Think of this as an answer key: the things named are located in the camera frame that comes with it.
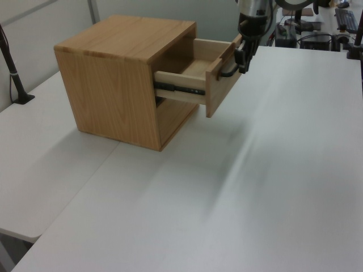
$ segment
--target keyboard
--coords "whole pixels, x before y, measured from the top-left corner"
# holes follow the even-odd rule
[[[338,22],[338,29],[342,24],[347,25],[349,33],[357,34],[358,24],[354,14],[351,10],[343,10],[342,8],[335,9],[336,21]]]

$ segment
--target wooden box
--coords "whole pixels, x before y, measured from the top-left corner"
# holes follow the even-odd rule
[[[114,15],[54,51],[80,131],[161,151],[199,104],[216,111],[239,77],[218,76],[234,48],[196,39],[195,22]]]

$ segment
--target gray wall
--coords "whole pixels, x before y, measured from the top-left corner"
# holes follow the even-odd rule
[[[112,14],[193,20],[198,37],[231,41],[238,34],[234,0],[95,0],[101,20]]]
[[[87,0],[58,0],[3,28],[27,92],[58,71],[53,46],[91,25]],[[0,112],[9,105],[9,70],[0,54]]]

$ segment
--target floor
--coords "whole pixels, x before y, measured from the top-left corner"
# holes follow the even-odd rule
[[[10,272],[31,246],[31,243],[0,234],[0,272]]]

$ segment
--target desk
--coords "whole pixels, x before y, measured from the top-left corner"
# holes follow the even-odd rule
[[[362,271],[362,139],[359,62],[260,47],[213,118],[119,144],[14,272]]]
[[[118,142],[77,130],[60,73],[0,114],[0,233],[34,243]]]
[[[363,4],[359,2],[353,2],[350,4],[349,8],[346,8],[347,10],[353,11],[354,17],[356,18],[357,23],[359,23],[361,13],[363,10]],[[338,29],[338,23],[336,21],[335,15],[335,7],[319,7],[319,16],[321,16],[324,20],[324,23],[322,23],[322,29],[321,32],[327,32],[329,34],[332,34],[333,31],[336,31]],[[276,16],[276,23],[279,23],[282,17],[282,8],[278,10],[278,15]],[[285,20],[289,19],[290,16],[286,16],[281,21],[281,24],[284,24]]]

